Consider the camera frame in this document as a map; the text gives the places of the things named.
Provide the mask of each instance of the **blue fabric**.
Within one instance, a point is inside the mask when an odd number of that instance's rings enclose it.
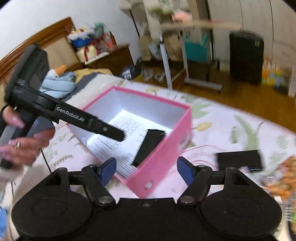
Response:
[[[74,72],[67,72],[61,77],[45,76],[39,91],[57,99],[64,98],[75,90],[75,79]]]
[[[3,238],[6,233],[7,226],[7,212],[0,207],[0,238]]]

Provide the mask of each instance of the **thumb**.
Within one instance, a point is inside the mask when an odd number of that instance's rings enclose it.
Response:
[[[23,128],[25,126],[25,123],[22,121],[18,113],[14,111],[11,106],[7,106],[5,108],[2,116],[5,122],[9,125],[16,126],[18,128]]]

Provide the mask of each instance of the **black disc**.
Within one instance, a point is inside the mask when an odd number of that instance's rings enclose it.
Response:
[[[220,234],[240,239],[273,235],[281,222],[281,208],[272,197],[243,185],[208,196],[201,212]]]
[[[91,204],[81,194],[46,186],[20,199],[11,215],[20,234],[36,239],[55,239],[82,227],[91,212]]]

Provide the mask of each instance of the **metal screw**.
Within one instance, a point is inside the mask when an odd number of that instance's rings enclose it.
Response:
[[[113,201],[113,197],[110,197],[110,196],[99,197],[99,202],[102,204],[108,204],[108,203],[111,203],[112,201]]]
[[[180,198],[180,201],[185,204],[190,204],[190,203],[193,203],[195,199],[194,197],[191,197],[191,196],[183,196]]]

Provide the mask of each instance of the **stuffed toy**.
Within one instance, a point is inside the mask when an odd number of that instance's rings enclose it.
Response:
[[[62,65],[49,70],[39,91],[57,99],[64,98],[73,92],[76,88],[76,76],[74,72],[65,73],[66,68],[66,65]]]

